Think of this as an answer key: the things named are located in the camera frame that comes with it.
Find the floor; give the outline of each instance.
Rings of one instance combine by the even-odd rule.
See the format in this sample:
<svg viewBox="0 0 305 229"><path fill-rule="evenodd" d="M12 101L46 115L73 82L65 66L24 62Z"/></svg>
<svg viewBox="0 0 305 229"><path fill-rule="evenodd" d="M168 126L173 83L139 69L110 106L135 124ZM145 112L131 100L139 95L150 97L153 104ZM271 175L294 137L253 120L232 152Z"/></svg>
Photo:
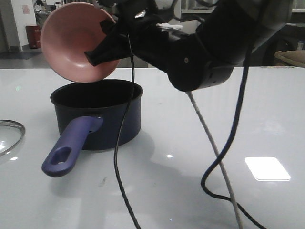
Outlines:
<svg viewBox="0 0 305 229"><path fill-rule="evenodd" d="M25 49L24 52L41 52L41 49ZM147 62L134 57L134 63L136 68L147 68ZM129 58L122 59L118 65L118 68L130 68L131 63ZM28 60L0 60L0 69L12 69L12 68L50 68L43 53L36 55Z"/></svg>

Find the wall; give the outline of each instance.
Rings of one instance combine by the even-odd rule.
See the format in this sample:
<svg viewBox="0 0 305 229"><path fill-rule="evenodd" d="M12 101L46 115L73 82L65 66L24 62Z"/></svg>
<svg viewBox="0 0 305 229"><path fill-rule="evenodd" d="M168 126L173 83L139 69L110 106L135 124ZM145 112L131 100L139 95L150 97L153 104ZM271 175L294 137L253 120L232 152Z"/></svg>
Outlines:
<svg viewBox="0 0 305 229"><path fill-rule="evenodd" d="M36 25L35 13L32 0L11 0L17 33L20 41L20 46L29 44L27 34L25 31L26 25ZM28 5L30 9L29 14L23 14L22 6Z"/></svg>
<svg viewBox="0 0 305 229"><path fill-rule="evenodd" d="M19 47L19 39L10 0L0 0L4 30L9 47Z"/></svg>

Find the handle hole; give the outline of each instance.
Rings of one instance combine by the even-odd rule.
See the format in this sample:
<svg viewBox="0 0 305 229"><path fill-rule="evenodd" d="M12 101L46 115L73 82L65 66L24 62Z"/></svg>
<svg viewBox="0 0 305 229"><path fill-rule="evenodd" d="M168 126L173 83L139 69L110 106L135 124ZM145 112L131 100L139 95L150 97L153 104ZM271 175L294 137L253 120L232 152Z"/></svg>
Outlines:
<svg viewBox="0 0 305 229"><path fill-rule="evenodd" d="M67 161L72 149L70 147L61 147L56 150L54 156L52 157L51 164L58 165Z"/></svg>

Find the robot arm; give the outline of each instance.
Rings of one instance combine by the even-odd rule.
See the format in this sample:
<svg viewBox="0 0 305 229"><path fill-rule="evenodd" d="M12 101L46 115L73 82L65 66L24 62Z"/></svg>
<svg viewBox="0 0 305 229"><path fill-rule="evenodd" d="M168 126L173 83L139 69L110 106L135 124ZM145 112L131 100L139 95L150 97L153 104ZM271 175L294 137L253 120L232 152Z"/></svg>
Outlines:
<svg viewBox="0 0 305 229"><path fill-rule="evenodd" d="M174 18L176 2L159 10L154 0L100 0L108 6L117 3L119 18L116 24L101 23L107 36L95 50L85 53L90 63L96 66L128 57L128 33L134 54L166 72L178 90L192 91L226 81L233 67L244 60L263 0L220 0L194 34L156 25ZM288 22L292 3L269 1L255 34L255 49Z"/></svg>

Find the purple handle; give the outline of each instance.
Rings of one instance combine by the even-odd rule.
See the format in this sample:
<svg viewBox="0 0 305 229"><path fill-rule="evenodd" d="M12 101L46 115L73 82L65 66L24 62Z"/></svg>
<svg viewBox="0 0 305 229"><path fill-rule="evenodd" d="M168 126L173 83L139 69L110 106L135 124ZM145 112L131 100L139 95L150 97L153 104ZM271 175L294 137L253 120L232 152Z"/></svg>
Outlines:
<svg viewBox="0 0 305 229"><path fill-rule="evenodd" d="M102 118L82 116L67 125L57 143L42 164L42 170L50 177L61 177L69 173L89 133L97 131L103 123Z"/></svg>

